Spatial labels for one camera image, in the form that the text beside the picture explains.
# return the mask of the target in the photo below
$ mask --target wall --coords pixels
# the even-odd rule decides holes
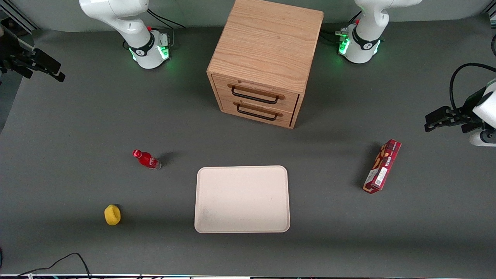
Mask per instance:
[[[272,0],[324,11],[325,23],[344,22],[359,8],[352,0]],[[11,0],[42,29],[68,32],[110,30],[88,18],[78,0]],[[460,19],[480,13],[491,0],[424,0],[416,6],[390,9],[391,21],[426,21]],[[186,26],[222,26],[234,0],[150,0],[150,8],[159,15]],[[154,27],[161,23],[148,14],[143,21]]]

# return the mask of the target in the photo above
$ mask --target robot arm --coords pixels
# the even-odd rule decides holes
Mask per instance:
[[[148,30],[138,17],[148,10],[148,0],[79,0],[79,5],[87,16],[116,29],[142,68],[156,68],[169,58],[167,34]]]
[[[34,70],[44,72],[62,82],[61,64],[40,49],[33,48],[0,25],[0,75],[13,70],[30,78]]]
[[[444,126],[462,125],[469,142],[476,146],[496,147],[496,79],[467,98],[463,106],[452,110],[443,106],[426,115],[426,132]]]
[[[355,0],[362,9],[360,22],[341,28],[336,35],[342,36],[339,54],[353,63],[365,63],[377,52],[380,36],[389,23],[385,9],[417,5],[422,0]]]
[[[475,106],[473,112],[480,118],[486,126],[482,132],[474,132],[470,135],[470,143],[476,146],[496,147],[496,79],[493,79],[487,86],[480,102]]]

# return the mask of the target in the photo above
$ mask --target yellow sponge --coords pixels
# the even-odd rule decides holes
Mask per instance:
[[[104,215],[105,215],[105,221],[107,221],[107,224],[109,224],[110,226],[117,225],[121,220],[121,211],[115,205],[109,205],[105,209]]]

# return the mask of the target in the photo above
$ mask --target drawer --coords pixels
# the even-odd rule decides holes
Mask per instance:
[[[222,111],[225,113],[286,128],[289,128],[293,116],[291,112],[239,102],[235,98],[221,96],[220,101],[222,103]]]
[[[234,98],[237,102],[250,103],[290,113],[294,112],[298,101],[298,94],[274,88],[265,88],[215,74],[212,75],[212,78],[220,98],[223,96],[229,99]]]

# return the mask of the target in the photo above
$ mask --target bottle cap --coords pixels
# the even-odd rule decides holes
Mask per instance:
[[[142,155],[143,155],[143,152],[139,151],[138,149],[135,149],[133,152],[132,152],[132,155],[136,158],[140,158]]]

